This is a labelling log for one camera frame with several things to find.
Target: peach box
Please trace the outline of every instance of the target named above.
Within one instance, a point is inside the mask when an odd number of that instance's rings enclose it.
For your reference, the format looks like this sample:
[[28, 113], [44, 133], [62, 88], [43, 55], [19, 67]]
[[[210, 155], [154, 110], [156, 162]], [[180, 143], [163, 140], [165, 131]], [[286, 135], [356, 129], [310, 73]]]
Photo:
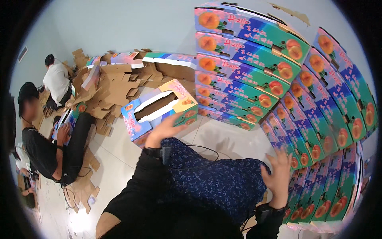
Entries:
[[239, 7], [236, 3], [211, 1], [195, 8], [195, 29], [226, 33], [256, 42], [302, 62], [309, 44], [287, 24], [276, 18]]
[[366, 127], [361, 115], [362, 106], [356, 101], [348, 85], [327, 59], [312, 47], [304, 64], [322, 82], [335, 100], [346, 123], [351, 129], [351, 136], [356, 142], [366, 136]]
[[293, 143], [294, 151], [298, 157], [299, 162], [301, 163], [301, 166], [308, 167], [313, 165], [313, 160], [310, 156], [309, 149], [306, 147], [305, 140], [288, 111], [282, 104], [277, 104], [273, 113], [275, 113], [275, 116], [278, 118], [282, 127]]
[[305, 146], [308, 148], [313, 162], [317, 162], [325, 158], [324, 150], [322, 149], [319, 141], [319, 136], [314, 131], [312, 124], [309, 122], [304, 111], [301, 109], [300, 105], [291, 93], [287, 92], [280, 102], [288, 110], [290, 117], [303, 135], [305, 139]]

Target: printed peach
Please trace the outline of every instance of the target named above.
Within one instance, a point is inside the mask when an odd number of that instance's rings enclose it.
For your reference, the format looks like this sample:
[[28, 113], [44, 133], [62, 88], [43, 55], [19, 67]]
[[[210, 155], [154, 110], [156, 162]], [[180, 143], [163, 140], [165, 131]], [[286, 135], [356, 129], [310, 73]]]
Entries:
[[213, 71], [216, 67], [214, 60], [208, 57], [204, 57], [199, 60], [199, 66], [207, 71]]
[[293, 95], [296, 97], [296, 98], [299, 98], [302, 96], [303, 94], [303, 89], [301, 88], [301, 86], [298, 84], [298, 83], [293, 83], [292, 86], [290, 87], [291, 90], [292, 90], [292, 93]]
[[265, 107], [265, 108], [268, 108], [268, 107], [271, 107], [272, 106], [272, 101], [270, 101], [270, 97], [265, 95], [265, 94], [261, 94], [259, 96], [259, 101], [260, 101], [260, 104]]
[[322, 58], [317, 54], [311, 55], [311, 57], [309, 58], [309, 63], [312, 66], [313, 70], [317, 73], [320, 73], [324, 70], [324, 60], [322, 60]]
[[284, 104], [288, 109], [292, 109], [295, 103], [290, 96], [286, 96], [284, 97]]
[[321, 35], [318, 37], [318, 44], [321, 47], [322, 51], [326, 54], [330, 54], [334, 50], [333, 42], [329, 37]]
[[210, 91], [208, 89], [206, 89], [206, 88], [199, 88], [197, 91], [202, 96], [205, 96], [205, 97], [210, 96]]
[[269, 88], [271, 93], [277, 96], [281, 95], [284, 92], [283, 86], [278, 81], [271, 81], [269, 83]]
[[204, 49], [204, 50], [209, 51], [209, 52], [214, 51], [216, 49], [216, 46], [217, 46], [216, 40], [210, 36], [203, 36], [203, 37], [199, 38], [197, 43], [201, 49]]
[[219, 26], [219, 17], [212, 12], [204, 12], [198, 17], [198, 22], [201, 26], [207, 29], [215, 29]]
[[259, 108], [259, 107], [256, 107], [256, 106], [252, 106], [251, 107], [251, 111], [257, 115], [257, 116], [262, 116], [264, 113], [262, 112], [262, 110]]
[[284, 79], [290, 79], [293, 76], [292, 67], [286, 62], [278, 63], [277, 70], [280, 76]]
[[212, 78], [207, 74], [199, 74], [197, 80], [204, 85], [210, 85], [212, 83]]
[[346, 145], [346, 141], [348, 140], [348, 131], [345, 128], [341, 128], [338, 133], [337, 142], [340, 147], [344, 147]]
[[300, 73], [300, 79], [303, 85], [306, 87], [309, 87], [313, 84], [313, 76], [310, 74], [309, 71], [303, 70]]

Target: white tile floor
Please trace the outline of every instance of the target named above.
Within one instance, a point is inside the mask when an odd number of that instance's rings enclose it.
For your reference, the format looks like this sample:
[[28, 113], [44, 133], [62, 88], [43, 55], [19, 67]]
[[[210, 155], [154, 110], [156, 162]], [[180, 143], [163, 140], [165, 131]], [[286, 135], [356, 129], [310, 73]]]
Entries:
[[[53, 119], [46, 119], [41, 130], [49, 134]], [[66, 210], [63, 190], [45, 178], [37, 198], [41, 214], [41, 232], [46, 238], [94, 238], [97, 221], [109, 201], [125, 187], [132, 177], [141, 149], [130, 142], [122, 118], [112, 125], [110, 137], [96, 135], [90, 143], [90, 150], [100, 161], [101, 166], [94, 172], [91, 181], [100, 192], [91, 205], [89, 214], [81, 208], [78, 213]], [[235, 126], [198, 116], [198, 120], [181, 132], [178, 139], [186, 144], [201, 145], [219, 152], [219, 158], [257, 158], [265, 161], [265, 153], [274, 154], [268, 139], [260, 127], [249, 132]], [[203, 156], [215, 159], [216, 154], [194, 147]], [[297, 238], [296, 232], [282, 228], [279, 238]]]

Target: open box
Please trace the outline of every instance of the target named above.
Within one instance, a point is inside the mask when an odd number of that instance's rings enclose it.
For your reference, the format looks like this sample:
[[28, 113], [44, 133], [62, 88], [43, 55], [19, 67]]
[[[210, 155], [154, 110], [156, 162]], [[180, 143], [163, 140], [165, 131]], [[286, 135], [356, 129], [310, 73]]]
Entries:
[[272, 71], [278, 77], [290, 81], [300, 72], [300, 63], [277, 54], [270, 48], [227, 34], [197, 32], [196, 51], [227, 60], [235, 60]]
[[309, 50], [309, 43], [284, 21], [236, 3], [207, 2], [196, 7], [194, 14], [197, 31], [225, 33], [253, 41], [300, 63]]
[[174, 126], [197, 114], [196, 100], [176, 79], [121, 108], [130, 140], [137, 145], [144, 144], [146, 133], [154, 129], [163, 119], [182, 111], [183, 114], [176, 120]]

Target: person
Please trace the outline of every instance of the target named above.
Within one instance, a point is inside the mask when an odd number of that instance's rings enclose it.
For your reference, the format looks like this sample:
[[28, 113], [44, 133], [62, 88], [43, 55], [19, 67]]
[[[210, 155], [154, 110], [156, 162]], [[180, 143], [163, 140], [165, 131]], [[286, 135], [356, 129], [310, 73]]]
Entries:
[[57, 141], [52, 143], [51, 130], [49, 139], [42, 136], [32, 122], [37, 118], [39, 94], [35, 85], [26, 82], [17, 98], [19, 116], [22, 123], [22, 141], [31, 165], [44, 177], [62, 185], [76, 180], [82, 167], [84, 148], [95, 135], [94, 118], [88, 113], [81, 113], [69, 140], [70, 125], [61, 126], [57, 132]]
[[[201, 160], [173, 138], [187, 127], [173, 127], [181, 114], [168, 116], [149, 134], [132, 179], [101, 214], [96, 238], [243, 238], [240, 225], [266, 187], [273, 197], [263, 205], [271, 213], [258, 215], [264, 210], [256, 209], [259, 223], [247, 238], [277, 238], [288, 199], [291, 155], [267, 155], [272, 175], [257, 159]], [[170, 163], [164, 165], [161, 150], [169, 145]]]
[[62, 63], [55, 64], [52, 54], [45, 58], [45, 67], [48, 71], [43, 80], [44, 88], [50, 91], [46, 105], [53, 110], [57, 110], [64, 107], [65, 103], [70, 99], [71, 86], [68, 70]]

